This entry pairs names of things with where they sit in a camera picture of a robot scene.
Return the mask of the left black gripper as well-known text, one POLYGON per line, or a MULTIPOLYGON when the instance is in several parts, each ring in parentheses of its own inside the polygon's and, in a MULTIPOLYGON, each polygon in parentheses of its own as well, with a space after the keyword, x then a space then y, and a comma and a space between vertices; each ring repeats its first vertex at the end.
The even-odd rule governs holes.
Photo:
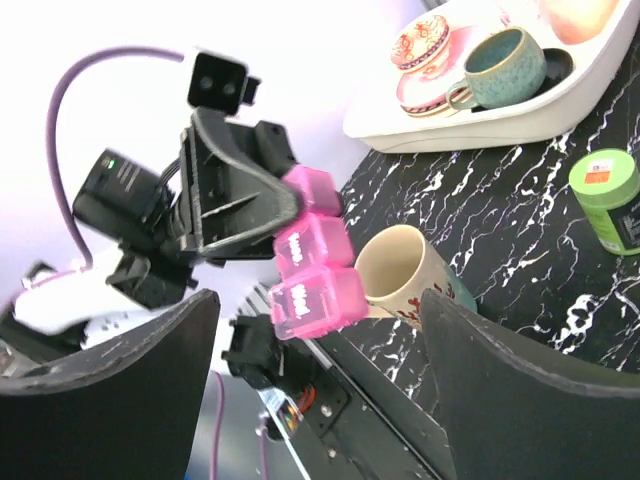
POLYGON ((298 218, 281 177, 295 165, 284 127, 227 122, 197 108, 181 135, 181 194, 169 231, 186 256, 211 264, 270 259, 275 234, 298 218))

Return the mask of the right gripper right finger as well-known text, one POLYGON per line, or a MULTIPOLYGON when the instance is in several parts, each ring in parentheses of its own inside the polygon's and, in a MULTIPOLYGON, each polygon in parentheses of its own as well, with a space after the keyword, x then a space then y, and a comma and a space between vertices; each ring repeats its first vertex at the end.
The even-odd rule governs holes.
POLYGON ((636 479, 639 378, 427 290, 421 322, 460 479, 636 479))

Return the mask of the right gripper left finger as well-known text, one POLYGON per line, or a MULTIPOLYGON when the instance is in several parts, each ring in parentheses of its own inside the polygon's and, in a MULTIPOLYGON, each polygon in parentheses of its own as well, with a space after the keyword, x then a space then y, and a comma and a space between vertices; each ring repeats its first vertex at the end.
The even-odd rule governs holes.
POLYGON ((4 479, 181 479, 211 363, 216 292, 1 381, 4 479))

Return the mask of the pink weekly pill organizer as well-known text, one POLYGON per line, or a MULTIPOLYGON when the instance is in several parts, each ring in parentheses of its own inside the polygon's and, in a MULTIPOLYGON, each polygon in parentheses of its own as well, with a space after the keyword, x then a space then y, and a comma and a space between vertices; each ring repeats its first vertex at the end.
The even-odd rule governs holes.
POLYGON ((302 214, 274 239, 281 282, 269 291, 271 322, 280 340, 319 338, 366 318, 369 305, 331 175, 297 165, 282 181, 302 214))

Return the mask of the green pill bottle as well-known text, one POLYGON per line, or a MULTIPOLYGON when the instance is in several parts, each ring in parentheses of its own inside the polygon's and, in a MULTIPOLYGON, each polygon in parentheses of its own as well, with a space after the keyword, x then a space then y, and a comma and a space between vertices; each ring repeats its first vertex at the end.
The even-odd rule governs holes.
POLYGON ((569 186, 602 247, 622 256, 639 253, 639 169, 620 149, 600 149, 581 158, 569 186))

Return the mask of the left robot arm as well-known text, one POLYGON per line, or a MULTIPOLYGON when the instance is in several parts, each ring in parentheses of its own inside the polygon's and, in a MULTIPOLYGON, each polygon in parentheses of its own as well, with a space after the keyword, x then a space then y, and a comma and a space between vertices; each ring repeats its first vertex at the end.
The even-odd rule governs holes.
POLYGON ((199 264, 271 259, 275 233, 302 209, 283 181, 296 164, 284 126, 239 125, 204 107, 162 173, 104 151, 72 217, 115 241, 117 255, 65 273, 37 263, 2 311, 2 341, 46 363, 78 352, 93 319, 180 302, 199 264))

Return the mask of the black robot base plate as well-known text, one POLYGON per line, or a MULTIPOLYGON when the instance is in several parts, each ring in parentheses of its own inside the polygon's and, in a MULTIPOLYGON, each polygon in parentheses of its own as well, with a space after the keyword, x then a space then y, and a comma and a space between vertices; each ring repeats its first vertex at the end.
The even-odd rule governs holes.
POLYGON ((279 342, 256 286, 231 321, 223 359, 258 391, 307 479, 453 479, 422 336, 363 321, 319 340, 279 342))

